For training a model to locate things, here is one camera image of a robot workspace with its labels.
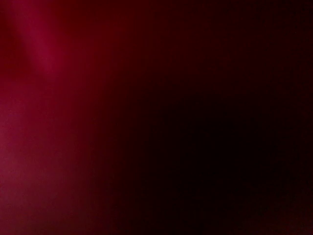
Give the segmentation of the crimson red t shirt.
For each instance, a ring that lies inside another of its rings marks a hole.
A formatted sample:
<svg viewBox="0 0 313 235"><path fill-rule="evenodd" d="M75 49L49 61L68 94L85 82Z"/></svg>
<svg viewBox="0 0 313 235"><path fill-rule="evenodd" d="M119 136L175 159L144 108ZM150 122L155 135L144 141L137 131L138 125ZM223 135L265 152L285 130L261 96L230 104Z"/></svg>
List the crimson red t shirt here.
<svg viewBox="0 0 313 235"><path fill-rule="evenodd" d="M3 0L3 235L310 235L310 0Z"/></svg>

